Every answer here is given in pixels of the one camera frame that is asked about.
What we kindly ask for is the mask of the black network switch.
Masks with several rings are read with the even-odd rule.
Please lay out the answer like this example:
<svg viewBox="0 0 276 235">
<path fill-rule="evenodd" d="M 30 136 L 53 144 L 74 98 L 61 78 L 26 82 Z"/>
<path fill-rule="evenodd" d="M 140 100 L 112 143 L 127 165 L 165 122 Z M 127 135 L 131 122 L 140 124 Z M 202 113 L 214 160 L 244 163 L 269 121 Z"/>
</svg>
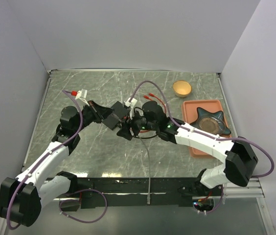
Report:
<svg viewBox="0 0 276 235">
<path fill-rule="evenodd" d="M 111 112 L 103 120 L 103 124 L 109 129 L 114 130 L 129 114 L 129 108 L 117 101 L 112 107 Z"/>
</svg>

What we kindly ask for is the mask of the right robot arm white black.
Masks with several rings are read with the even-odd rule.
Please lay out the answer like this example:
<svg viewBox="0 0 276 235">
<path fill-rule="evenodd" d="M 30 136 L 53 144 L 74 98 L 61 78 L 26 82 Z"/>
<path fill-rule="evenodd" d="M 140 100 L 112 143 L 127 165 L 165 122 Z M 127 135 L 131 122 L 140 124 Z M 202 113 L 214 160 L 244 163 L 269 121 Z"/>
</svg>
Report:
<svg viewBox="0 0 276 235">
<path fill-rule="evenodd" d="M 131 140 L 141 130 L 154 131 L 163 141 L 198 149 L 218 159 L 221 164 L 200 172 L 195 189 L 200 195 L 208 194 L 212 188 L 226 183 L 240 187 L 248 185 L 258 163 L 254 151 L 246 139 L 223 138 L 201 131 L 182 120 L 166 115 L 155 101 L 142 106 L 143 114 L 135 110 L 136 101 L 129 99 L 124 103 L 122 128 L 117 135 Z"/>
</svg>

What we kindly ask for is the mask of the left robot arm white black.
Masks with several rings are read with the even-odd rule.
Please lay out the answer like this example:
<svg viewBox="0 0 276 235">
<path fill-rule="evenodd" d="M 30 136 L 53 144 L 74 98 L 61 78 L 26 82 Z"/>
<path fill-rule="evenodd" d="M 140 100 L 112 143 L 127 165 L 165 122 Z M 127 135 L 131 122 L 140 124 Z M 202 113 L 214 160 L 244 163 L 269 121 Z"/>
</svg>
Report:
<svg viewBox="0 0 276 235">
<path fill-rule="evenodd" d="M 61 111 L 60 123 L 44 153 L 16 178 L 5 178 L 0 186 L 0 218 L 14 230 L 29 227 L 37 220 L 42 208 L 61 194 L 68 197 L 78 192 L 77 176 L 69 172 L 58 173 L 46 183 L 50 172 L 68 157 L 80 141 L 79 132 L 91 123 L 103 123 L 113 113 L 90 100 L 83 108 L 67 106 Z"/>
</svg>

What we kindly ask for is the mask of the yellow ceramic bowl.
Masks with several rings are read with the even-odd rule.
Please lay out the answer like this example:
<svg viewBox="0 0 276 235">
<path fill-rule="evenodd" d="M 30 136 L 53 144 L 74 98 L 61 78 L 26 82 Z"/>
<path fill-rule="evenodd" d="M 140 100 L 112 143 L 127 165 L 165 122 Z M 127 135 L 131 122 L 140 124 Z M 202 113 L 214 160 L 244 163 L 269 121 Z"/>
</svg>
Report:
<svg viewBox="0 0 276 235">
<path fill-rule="evenodd" d="M 173 90 L 177 97 L 187 97 L 192 92 L 192 86 L 184 80 L 179 80 L 173 83 Z"/>
</svg>

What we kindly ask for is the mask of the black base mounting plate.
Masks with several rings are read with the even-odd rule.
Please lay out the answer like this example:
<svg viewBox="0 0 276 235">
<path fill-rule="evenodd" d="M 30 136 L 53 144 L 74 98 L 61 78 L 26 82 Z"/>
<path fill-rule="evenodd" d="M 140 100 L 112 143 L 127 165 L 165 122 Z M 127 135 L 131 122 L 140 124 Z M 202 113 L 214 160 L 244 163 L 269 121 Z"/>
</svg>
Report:
<svg viewBox="0 0 276 235">
<path fill-rule="evenodd" d="M 222 187 L 209 189 L 199 179 L 186 178 L 78 178 L 67 198 L 81 199 L 82 209 L 117 206 L 191 207 L 194 197 L 220 196 Z"/>
</svg>

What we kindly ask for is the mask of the blue star-shaped dish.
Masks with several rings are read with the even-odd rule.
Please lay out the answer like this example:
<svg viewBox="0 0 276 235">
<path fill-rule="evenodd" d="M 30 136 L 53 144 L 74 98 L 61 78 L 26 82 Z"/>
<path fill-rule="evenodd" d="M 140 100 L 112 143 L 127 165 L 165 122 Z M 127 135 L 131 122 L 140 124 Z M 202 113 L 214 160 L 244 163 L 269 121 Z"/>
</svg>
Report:
<svg viewBox="0 0 276 235">
<path fill-rule="evenodd" d="M 231 130 L 225 124 L 223 111 L 211 113 L 201 107 L 197 108 L 197 119 L 190 123 L 191 126 L 214 135 L 231 134 Z"/>
</svg>

